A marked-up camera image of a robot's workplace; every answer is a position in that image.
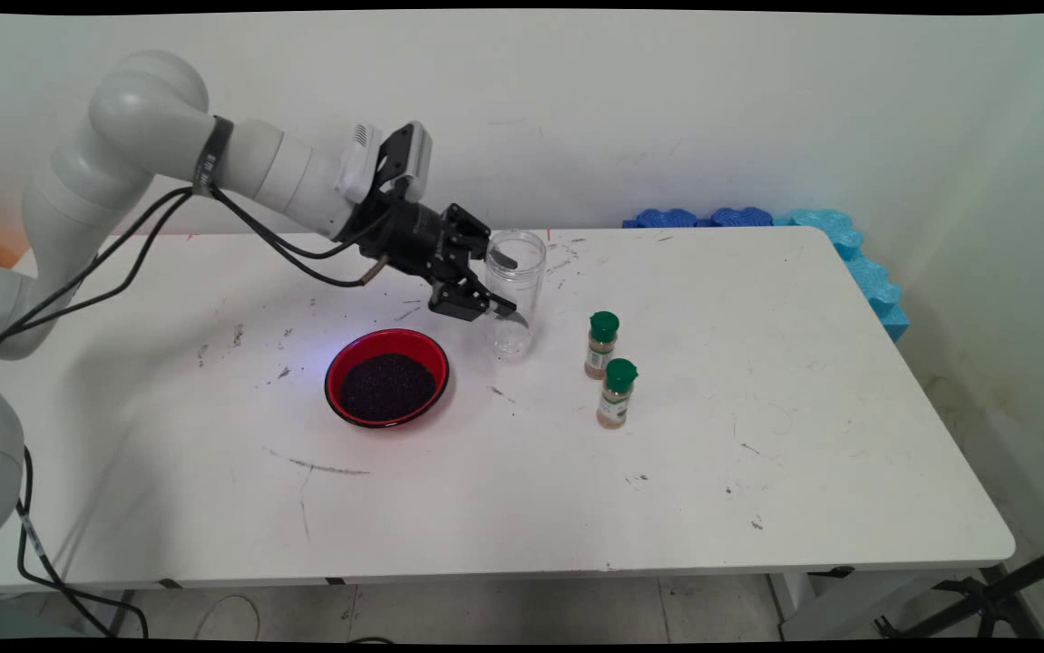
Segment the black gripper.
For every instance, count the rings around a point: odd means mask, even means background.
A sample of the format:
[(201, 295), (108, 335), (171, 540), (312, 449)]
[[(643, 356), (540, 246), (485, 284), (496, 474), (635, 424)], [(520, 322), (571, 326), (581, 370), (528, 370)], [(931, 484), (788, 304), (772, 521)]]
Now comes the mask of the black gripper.
[(455, 278), (455, 258), (448, 249), (462, 249), (469, 259), (488, 259), (500, 269), (518, 269), (516, 260), (492, 244), (489, 227), (460, 204), (452, 203), (444, 212), (437, 212), (422, 203), (371, 195), (355, 207), (337, 241), (351, 241), (361, 256), (385, 258), (390, 269), (431, 281), (432, 313), (464, 322), (493, 316), (521, 327), (530, 326), (516, 303), (489, 291), (476, 276)]

